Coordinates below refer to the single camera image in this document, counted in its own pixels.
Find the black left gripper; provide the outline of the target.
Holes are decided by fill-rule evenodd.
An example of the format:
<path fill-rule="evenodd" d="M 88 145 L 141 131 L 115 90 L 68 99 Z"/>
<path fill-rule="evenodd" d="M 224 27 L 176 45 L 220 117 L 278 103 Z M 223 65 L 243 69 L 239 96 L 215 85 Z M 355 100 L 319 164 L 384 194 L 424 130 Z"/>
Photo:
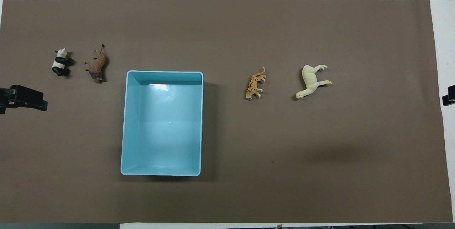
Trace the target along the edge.
<path fill-rule="evenodd" d="M 44 94 L 40 91 L 24 87 L 22 85 L 12 85 L 10 89 L 0 88 L 0 114 L 4 115 L 7 108 L 10 108 L 10 102 L 14 103 L 16 108 L 32 108 L 39 111 L 47 111 L 48 102 L 43 99 Z"/>

